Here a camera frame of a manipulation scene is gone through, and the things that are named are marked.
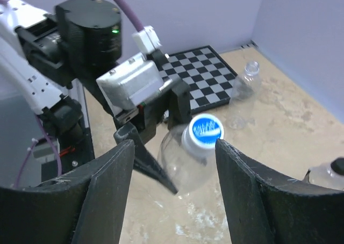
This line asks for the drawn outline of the blue bottle cap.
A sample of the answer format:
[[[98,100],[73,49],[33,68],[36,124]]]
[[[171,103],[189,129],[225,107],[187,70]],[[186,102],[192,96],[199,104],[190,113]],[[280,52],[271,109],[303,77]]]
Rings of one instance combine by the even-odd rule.
[[[193,157],[208,158],[213,155],[217,140],[224,138],[224,133],[223,124],[217,117],[201,113],[183,130],[181,146]]]

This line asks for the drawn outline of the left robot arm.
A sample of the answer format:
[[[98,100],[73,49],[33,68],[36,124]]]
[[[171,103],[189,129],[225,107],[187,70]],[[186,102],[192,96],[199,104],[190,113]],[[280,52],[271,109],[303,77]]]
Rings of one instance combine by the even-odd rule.
[[[56,139],[57,174],[86,164],[79,101],[62,91],[78,80],[114,121],[116,143],[133,140],[134,170],[178,189],[146,149],[157,125],[191,120],[190,88],[164,80],[168,63],[151,26],[125,0],[66,0],[48,13],[22,0],[1,0],[1,74],[24,96],[46,141]]]

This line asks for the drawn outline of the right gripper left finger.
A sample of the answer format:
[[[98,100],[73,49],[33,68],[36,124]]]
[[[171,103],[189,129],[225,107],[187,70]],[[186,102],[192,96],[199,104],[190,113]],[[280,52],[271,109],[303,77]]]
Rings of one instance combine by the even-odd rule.
[[[1,243],[118,243],[133,160],[126,140],[40,186],[1,188]]]

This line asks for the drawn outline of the small clear plastic bottle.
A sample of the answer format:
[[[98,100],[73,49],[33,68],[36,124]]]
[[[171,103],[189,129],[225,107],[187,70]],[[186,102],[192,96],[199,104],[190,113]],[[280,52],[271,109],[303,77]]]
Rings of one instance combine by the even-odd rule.
[[[331,162],[310,168],[303,182],[341,191],[343,191],[344,186],[343,176],[336,174],[331,169]]]

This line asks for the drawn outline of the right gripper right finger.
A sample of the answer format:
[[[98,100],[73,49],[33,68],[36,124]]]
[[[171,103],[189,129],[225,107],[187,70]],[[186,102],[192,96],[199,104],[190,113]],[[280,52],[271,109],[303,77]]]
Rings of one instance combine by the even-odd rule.
[[[343,243],[343,192],[284,175],[217,140],[232,243]]]

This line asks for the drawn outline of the black bottle cap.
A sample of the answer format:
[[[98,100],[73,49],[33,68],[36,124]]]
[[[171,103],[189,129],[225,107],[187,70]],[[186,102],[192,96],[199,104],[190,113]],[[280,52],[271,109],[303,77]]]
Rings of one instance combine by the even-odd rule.
[[[331,169],[338,175],[344,175],[344,157],[338,157],[331,162]]]

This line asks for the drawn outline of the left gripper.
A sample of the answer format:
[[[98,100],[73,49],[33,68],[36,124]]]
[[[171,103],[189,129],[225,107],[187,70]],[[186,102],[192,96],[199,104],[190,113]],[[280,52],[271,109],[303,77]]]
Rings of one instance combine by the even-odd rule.
[[[158,181],[175,195],[178,190],[174,183],[145,147],[145,144],[155,136],[156,126],[162,121],[162,115],[167,109],[164,103],[167,95],[164,84],[163,80],[163,86],[134,109],[122,110],[116,115],[114,121],[117,130],[113,137],[117,144],[124,140],[133,140],[135,147],[133,169]],[[184,81],[176,81],[171,88],[168,111],[168,130],[191,122],[190,86]]]

